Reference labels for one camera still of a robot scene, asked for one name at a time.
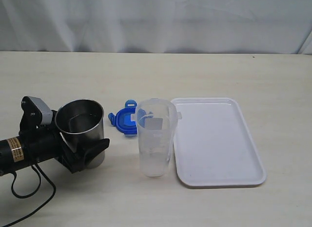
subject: blue plastic lid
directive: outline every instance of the blue plastic lid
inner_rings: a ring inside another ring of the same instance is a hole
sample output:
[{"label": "blue plastic lid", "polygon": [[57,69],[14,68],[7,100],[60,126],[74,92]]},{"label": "blue plastic lid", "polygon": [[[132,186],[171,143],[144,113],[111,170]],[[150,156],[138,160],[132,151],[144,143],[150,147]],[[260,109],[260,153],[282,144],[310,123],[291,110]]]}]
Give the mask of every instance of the blue plastic lid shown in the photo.
[{"label": "blue plastic lid", "polygon": [[135,121],[131,121],[131,114],[136,112],[137,103],[134,100],[128,100],[125,108],[121,109],[116,115],[108,114],[108,118],[112,125],[115,126],[125,136],[135,136],[137,134],[137,126]]}]

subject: white table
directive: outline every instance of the white table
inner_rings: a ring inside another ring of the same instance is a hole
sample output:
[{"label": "white table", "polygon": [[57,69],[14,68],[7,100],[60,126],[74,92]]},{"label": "white table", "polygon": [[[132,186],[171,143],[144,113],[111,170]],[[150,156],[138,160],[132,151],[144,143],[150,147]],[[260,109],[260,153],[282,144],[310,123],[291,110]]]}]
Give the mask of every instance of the white table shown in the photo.
[{"label": "white table", "polygon": [[[312,56],[0,52],[0,136],[17,135],[20,101],[42,98],[52,109],[91,98],[105,110],[111,139],[97,169],[71,174],[55,160],[41,164],[55,198],[17,226],[270,227],[312,226]],[[107,115],[127,99],[231,97],[238,101],[268,172],[256,188],[191,190],[168,175],[138,169],[137,139],[111,127]],[[30,168],[16,190],[37,185]],[[35,209],[51,194],[16,199],[12,175],[0,178],[0,225]]]}]

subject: white backdrop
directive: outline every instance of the white backdrop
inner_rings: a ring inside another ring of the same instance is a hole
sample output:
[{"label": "white backdrop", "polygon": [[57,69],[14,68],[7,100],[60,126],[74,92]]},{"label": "white backdrop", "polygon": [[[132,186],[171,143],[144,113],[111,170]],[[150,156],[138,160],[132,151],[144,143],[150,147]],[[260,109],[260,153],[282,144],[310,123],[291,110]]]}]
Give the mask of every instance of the white backdrop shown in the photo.
[{"label": "white backdrop", "polygon": [[0,0],[0,50],[312,54],[312,0]]}]

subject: white plastic tray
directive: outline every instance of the white plastic tray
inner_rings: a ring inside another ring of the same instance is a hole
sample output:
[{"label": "white plastic tray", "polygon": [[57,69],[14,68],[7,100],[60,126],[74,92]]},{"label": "white plastic tray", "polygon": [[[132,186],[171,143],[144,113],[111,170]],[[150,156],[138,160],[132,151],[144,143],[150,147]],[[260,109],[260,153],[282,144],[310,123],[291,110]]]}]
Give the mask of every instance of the white plastic tray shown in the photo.
[{"label": "white plastic tray", "polygon": [[187,186],[257,186],[266,172],[237,102],[177,98],[182,119],[175,132],[175,163]]}]

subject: stainless steel cup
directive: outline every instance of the stainless steel cup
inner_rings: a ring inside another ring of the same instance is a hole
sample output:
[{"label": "stainless steel cup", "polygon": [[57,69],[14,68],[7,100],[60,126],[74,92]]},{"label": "stainless steel cup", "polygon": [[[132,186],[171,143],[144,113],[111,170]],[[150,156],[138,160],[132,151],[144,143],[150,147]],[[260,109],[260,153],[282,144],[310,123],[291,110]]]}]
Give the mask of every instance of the stainless steel cup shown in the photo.
[{"label": "stainless steel cup", "polygon": [[[88,143],[104,138],[103,107],[93,100],[79,99],[62,106],[55,116],[55,124],[73,152],[78,143]],[[105,158],[101,152],[87,166],[99,166]]]}]

